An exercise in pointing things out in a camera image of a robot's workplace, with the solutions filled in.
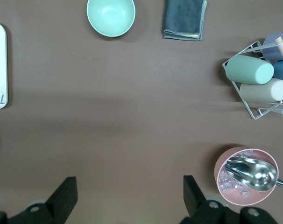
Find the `mint green bowl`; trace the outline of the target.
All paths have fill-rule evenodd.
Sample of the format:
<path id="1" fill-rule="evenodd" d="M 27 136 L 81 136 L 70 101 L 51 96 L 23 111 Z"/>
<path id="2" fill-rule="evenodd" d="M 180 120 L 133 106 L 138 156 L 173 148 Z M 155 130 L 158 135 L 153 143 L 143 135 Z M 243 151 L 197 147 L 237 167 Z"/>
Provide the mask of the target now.
<path id="1" fill-rule="evenodd" d="M 134 0 L 88 0 L 87 18 L 93 29 L 106 37 L 125 34 L 135 21 Z"/>

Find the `grey folded cloth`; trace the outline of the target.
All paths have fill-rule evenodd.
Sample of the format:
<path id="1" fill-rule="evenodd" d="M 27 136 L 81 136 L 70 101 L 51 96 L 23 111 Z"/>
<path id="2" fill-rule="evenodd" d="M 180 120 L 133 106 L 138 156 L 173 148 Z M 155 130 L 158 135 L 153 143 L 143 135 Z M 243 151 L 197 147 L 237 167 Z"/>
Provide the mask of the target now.
<path id="1" fill-rule="evenodd" d="M 201 41 L 207 0 L 165 0 L 163 38 Z"/>

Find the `beige cup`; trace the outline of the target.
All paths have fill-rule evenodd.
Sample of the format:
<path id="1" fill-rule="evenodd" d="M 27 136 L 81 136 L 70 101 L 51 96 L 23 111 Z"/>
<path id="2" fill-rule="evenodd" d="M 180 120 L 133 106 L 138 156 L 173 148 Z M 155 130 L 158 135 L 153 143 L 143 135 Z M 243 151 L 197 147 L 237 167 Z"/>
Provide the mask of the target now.
<path id="1" fill-rule="evenodd" d="M 283 100 L 283 80 L 272 78 L 266 84 L 240 85 L 240 96 L 253 103 L 274 103 Z"/>

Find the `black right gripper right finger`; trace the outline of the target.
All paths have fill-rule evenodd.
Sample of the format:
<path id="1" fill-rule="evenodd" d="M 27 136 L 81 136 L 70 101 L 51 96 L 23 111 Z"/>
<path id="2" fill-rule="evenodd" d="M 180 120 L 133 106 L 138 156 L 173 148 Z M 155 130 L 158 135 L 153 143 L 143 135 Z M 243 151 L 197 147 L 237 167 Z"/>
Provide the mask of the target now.
<path id="1" fill-rule="evenodd" d="M 183 177 L 183 197 L 189 216 L 180 224 L 278 224 L 263 209 L 244 207 L 237 213 L 218 201 L 207 200 L 192 175 Z"/>

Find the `dark blue cup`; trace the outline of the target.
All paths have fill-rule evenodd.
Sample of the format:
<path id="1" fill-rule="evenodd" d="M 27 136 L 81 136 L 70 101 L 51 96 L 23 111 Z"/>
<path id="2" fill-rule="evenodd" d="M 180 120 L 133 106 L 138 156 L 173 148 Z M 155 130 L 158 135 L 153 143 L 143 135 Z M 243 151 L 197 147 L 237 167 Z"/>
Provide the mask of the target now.
<path id="1" fill-rule="evenodd" d="M 283 61 L 277 61 L 274 64 L 274 75 L 273 78 L 283 80 Z"/>

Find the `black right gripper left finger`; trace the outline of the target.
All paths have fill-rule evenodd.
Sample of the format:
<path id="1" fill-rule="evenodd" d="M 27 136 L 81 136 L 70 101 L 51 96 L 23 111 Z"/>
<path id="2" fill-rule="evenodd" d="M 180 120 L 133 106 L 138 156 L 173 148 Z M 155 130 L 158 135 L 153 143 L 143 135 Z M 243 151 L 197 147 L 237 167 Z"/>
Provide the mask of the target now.
<path id="1" fill-rule="evenodd" d="M 45 202 L 34 203 L 13 217 L 0 211 L 0 224 L 65 224 L 77 201 L 77 179 L 67 177 Z"/>

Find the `mint green cup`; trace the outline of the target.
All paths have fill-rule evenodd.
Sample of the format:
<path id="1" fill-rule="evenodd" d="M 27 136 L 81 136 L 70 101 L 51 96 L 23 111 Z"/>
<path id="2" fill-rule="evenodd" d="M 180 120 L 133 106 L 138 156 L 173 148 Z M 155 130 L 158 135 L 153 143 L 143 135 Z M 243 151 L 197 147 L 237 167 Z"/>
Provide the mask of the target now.
<path id="1" fill-rule="evenodd" d="M 237 55 L 232 57 L 225 68 L 226 77 L 242 84 L 265 84 L 274 75 L 274 67 L 259 58 Z"/>

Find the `lavender cup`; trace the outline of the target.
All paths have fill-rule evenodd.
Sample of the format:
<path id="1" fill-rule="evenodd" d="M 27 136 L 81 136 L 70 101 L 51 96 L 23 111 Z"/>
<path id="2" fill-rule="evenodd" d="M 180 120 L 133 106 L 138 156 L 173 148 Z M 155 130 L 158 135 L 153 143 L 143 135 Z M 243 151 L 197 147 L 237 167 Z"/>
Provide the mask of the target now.
<path id="1" fill-rule="evenodd" d="M 271 34 L 270 36 L 268 36 L 265 39 L 263 45 L 275 43 L 275 39 L 278 38 L 278 37 L 281 37 L 282 40 L 283 40 L 283 32 Z M 281 60 L 283 60 L 283 56 L 282 56 L 280 50 L 278 49 L 278 47 L 270 47 L 270 48 L 267 48 L 267 49 L 263 49 L 262 54 L 265 57 L 265 59 L 270 60 L 270 61 L 281 61 Z"/>

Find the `clear ice cubes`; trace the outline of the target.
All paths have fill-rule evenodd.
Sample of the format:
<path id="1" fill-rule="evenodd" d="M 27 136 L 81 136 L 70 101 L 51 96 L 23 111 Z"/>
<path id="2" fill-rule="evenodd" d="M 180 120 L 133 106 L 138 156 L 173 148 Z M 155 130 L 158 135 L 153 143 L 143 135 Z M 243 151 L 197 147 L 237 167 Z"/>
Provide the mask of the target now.
<path id="1" fill-rule="evenodd" d="M 249 194 L 250 188 L 232 178 L 226 170 L 225 165 L 227 163 L 227 160 L 232 156 L 254 158 L 254 150 L 241 150 L 238 153 L 229 152 L 229 150 L 227 150 L 223 154 L 221 154 L 214 166 L 214 177 L 216 184 L 219 187 L 221 193 L 237 190 L 240 195 L 246 196 Z"/>

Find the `shiny metal scoop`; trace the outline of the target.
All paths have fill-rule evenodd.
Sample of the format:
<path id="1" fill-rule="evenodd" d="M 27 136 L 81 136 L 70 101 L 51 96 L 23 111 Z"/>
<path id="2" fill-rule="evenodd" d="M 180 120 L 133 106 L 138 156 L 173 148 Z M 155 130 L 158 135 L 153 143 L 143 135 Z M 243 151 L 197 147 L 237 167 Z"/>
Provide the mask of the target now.
<path id="1" fill-rule="evenodd" d="M 266 192 L 276 185 L 283 187 L 276 168 L 263 160 L 235 156 L 227 160 L 225 168 L 230 177 L 255 191 Z"/>

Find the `pink ice bucket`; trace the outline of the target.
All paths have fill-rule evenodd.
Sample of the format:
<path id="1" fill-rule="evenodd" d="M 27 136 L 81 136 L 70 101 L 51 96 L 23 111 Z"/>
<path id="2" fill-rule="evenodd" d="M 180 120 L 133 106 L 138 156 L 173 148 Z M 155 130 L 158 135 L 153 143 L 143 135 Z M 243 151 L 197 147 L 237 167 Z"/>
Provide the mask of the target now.
<path id="1" fill-rule="evenodd" d="M 238 206 L 250 206 L 257 203 L 260 203 L 261 201 L 265 200 L 268 196 L 271 195 L 271 193 L 274 191 L 275 187 L 268 191 L 255 191 L 253 189 L 249 189 L 247 194 L 240 193 L 237 189 L 229 189 L 223 191 L 221 189 L 220 184 L 220 173 L 222 168 L 225 167 L 226 161 L 230 159 L 233 156 L 236 156 L 237 154 L 243 153 L 245 151 L 253 151 L 253 156 L 257 157 L 260 160 L 266 161 L 270 163 L 276 171 L 278 171 L 278 165 L 274 157 L 261 150 L 261 149 L 255 149 L 255 148 L 246 148 L 246 147 L 233 147 L 229 150 L 226 150 L 223 154 L 219 156 L 219 158 L 216 161 L 215 167 L 214 167 L 214 178 L 217 185 L 217 188 L 220 192 L 220 194 L 223 196 L 223 198 L 228 201 L 231 204 L 238 205 Z"/>

